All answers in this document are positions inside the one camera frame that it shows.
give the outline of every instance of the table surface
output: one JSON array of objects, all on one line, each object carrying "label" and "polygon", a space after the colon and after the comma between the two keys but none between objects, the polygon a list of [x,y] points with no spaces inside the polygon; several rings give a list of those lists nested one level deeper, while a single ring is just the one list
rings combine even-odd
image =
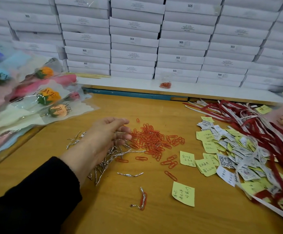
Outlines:
[{"label": "table surface", "polygon": [[[90,100],[100,109],[46,126],[0,163],[0,196],[50,157],[64,153],[69,142],[66,138],[86,131],[92,122],[106,116],[126,117],[132,129],[149,123],[163,134],[185,138],[184,145],[165,151],[162,159],[179,155],[180,150],[203,158],[202,143],[195,137],[202,114],[181,102],[101,94]],[[215,124],[226,126],[224,122]],[[129,163],[112,162],[96,187],[89,179],[85,182],[81,188],[83,200],[63,224],[62,233],[283,233],[283,218],[253,204],[239,188],[216,174],[205,177],[197,168],[181,164],[170,170],[151,156],[143,162],[135,157],[130,153],[124,156]],[[195,188],[195,207],[172,197],[173,180],[165,170],[178,182]],[[117,172],[144,174],[125,177]],[[130,204],[140,202],[140,187],[148,194],[144,211],[130,208]]]}]

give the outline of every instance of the orange flower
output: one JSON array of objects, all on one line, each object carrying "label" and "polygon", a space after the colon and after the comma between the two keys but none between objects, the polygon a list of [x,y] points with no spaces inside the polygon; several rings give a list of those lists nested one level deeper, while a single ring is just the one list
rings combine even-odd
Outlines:
[{"label": "orange flower", "polygon": [[54,71],[50,67],[43,66],[34,75],[39,79],[46,79],[52,77]]},{"label": "orange flower", "polygon": [[65,117],[67,115],[66,107],[62,104],[49,108],[48,112],[52,117]]},{"label": "orange flower", "polygon": [[37,94],[37,101],[42,105],[50,105],[61,99],[58,92],[52,90],[51,88],[43,89]]}]

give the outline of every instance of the black sleeve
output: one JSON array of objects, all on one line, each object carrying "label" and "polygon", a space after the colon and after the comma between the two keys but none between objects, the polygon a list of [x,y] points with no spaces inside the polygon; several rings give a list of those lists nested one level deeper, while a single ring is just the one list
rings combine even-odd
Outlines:
[{"label": "black sleeve", "polygon": [[0,233],[59,233],[81,200],[75,174],[52,157],[0,197]]}]

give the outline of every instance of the white shelf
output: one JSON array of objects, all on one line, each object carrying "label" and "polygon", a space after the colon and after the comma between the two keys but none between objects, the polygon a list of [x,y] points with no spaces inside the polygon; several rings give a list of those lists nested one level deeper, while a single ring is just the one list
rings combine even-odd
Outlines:
[{"label": "white shelf", "polygon": [[226,99],[239,102],[253,102],[262,104],[283,103],[283,98],[267,90],[237,88],[221,85],[193,84],[172,82],[170,89],[161,89],[159,81],[135,78],[83,78],[77,77],[77,83],[91,85],[96,89],[121,90],[128,92],[142,92],[152,94],[166,94],[209,99]]}]

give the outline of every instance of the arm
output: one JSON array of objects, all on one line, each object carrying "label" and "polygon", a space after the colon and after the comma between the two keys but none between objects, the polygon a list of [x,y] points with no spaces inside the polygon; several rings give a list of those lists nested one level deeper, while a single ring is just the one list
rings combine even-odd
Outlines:
[{"label": "arm", "polygon": [[95,122],[87,135],[60,158],[52,157],[0,197],[0,233],[59,233],[82,200],[80,186],[113,145],[131,139],[126,119]]}]

